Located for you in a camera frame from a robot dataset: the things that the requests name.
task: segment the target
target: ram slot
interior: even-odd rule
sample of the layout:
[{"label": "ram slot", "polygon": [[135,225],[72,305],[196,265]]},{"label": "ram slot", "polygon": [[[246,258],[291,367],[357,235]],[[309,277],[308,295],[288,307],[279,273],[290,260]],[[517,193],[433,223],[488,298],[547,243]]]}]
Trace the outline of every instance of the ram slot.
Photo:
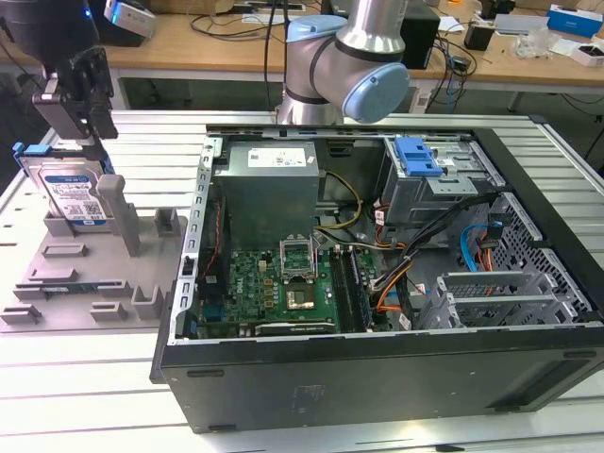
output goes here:
[{"label": "ram slot", "polygon": [[364,293],[359,295],[359,284],[362,282],[358,272],[358,267],[353,264],[354,256],[349,252],[331,253],[329,262],[331,267],[331,278],[333,291],[338,309],[338,319],[340,321],[340,331],[342,333],[364,332],[365,321],[361,314],[361,301],[366,304]]}]

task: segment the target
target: yellow wire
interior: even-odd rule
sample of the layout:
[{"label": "yellow wire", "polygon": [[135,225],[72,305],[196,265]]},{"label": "yellow wire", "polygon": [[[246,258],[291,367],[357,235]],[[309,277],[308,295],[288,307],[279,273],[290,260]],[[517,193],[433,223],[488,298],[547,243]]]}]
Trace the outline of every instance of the yellow wire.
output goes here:
[{"label": "yellow wire", "polygon": [[333,225],[320,225],[317,227],[317,229],[341,229],[341,228],[346,228],[352,224],[354,224],[355,222],[357,222],[359,220],[359,218],[361,217],[361,213],[362,213],[362,200],[361,197],[359,196],[359,194],[357,193],[357,191],[355,191],[355,188],[352,187],[352,185],[350,185],[350,183],[348,181],[346,181],[343,177],[341,177],[340,175],[338,175],[337,173],[333,173],[333,172],[326,172],[327,175],[332,175],[333,177],[335,177],[336,179],[338,179],[340,182],[342,182],[346,188],[352,192],[353,195],[355,195],[355,198],[357,199],[357,210],[355,211],[355,215],[353,216],[352,219],[347,220],[346,222],[341,222],[340,224],[333,224]]}]

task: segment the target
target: white box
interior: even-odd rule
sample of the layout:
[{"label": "white box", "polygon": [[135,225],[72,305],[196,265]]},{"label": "white box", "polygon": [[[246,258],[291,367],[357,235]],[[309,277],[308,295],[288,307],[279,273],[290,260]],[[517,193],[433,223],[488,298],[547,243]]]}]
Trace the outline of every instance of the white box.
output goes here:
[{"label": "white box", "polygon": [[604,50],[594,44],[584,44],[570,54],[570,58],[583,66],[604,67]]}]

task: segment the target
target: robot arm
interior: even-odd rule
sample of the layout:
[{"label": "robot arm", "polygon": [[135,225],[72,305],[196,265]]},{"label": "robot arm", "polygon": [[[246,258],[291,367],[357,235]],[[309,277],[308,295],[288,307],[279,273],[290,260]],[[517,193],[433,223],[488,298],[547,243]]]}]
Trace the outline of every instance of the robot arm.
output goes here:
[{"label": "robot arm", "polygon": [[355,0],[350,18],[305,16],[290,24],[281,124],[334,125],[343,113],[374,123],[405,97],[400,60],[408,0]]},{"label": "robot arm", "polygon": [[117,137],[113,88],[88,1],[0,0],[0,17],[19,48],[42,63],[46,87],[33,96],[36,109],[88,159],[105,159],[99,139]]}]

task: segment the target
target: green circuit board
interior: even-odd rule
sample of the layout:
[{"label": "green circuit board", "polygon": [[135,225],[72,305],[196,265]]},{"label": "green circuit board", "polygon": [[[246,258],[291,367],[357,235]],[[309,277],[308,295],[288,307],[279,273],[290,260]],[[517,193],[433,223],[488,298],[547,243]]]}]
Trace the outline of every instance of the green circuit board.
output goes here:
[{"label": "green circuit board", "polygon": [[[359,253],[357,258],[363,281],[368,283],[376,274],[373,257]],[[294,251],[288,254],[286,263],[289,269],[301,268],[308,264],[308,259],[302,250]],[[318,252],[316,267],[316,279],[312,283],[304,279],[285,283],[277,250],[233,252],[224,321],[236,324],[328,322],[339,332],[328,251]]]}]

